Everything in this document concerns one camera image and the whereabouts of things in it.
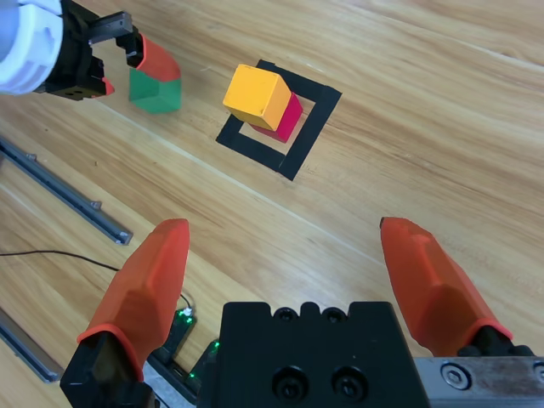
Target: stacked cubes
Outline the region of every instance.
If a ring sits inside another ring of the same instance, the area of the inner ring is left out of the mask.
[[[223,105],[260,133],[287,142],[303,113],[298,96],[274,72],[238,65]]]

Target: black square outline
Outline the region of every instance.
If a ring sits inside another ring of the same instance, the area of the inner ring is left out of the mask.
[[[284,155],[266,144],[248,138],[240,133],[244,122],[234,115],[229,116],[216,140],[221,145],[293,181],[342,94],[334,88],[321,85],[262,59],[258,62],[257,68],[280,74],[289,89],[296,95],[315,103],[291,149]]]

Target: wooden table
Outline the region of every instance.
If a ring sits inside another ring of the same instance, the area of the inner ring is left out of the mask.
[[[159,116],[133,107],[113,43],[96,47],[110,97],[0,98],[0,133],[134,232],[113,245],[5,161],[0,251],[60,249],[121,266],[154,225],[187,218],[184,292],[199,322],[178,362],[190,368],[228,301],[394,303],[378,223],[406,217],[439,238],[516,343],[544,354],[541,2],[82,4],[126,9],[172,53],[184,106]],[[259,59],[343,93],[294,182],[215,142],[236,66]],[[65,366],[113,272],[56,255],[2,258],[0,271],[0,307]],[[0,353],[1,406],[67,406]]]

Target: green cube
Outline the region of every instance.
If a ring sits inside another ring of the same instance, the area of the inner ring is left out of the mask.
[[[149,113],[166,113],[181,108],[181,78],[161,82],[131,68],[129,88],[128,100]]]

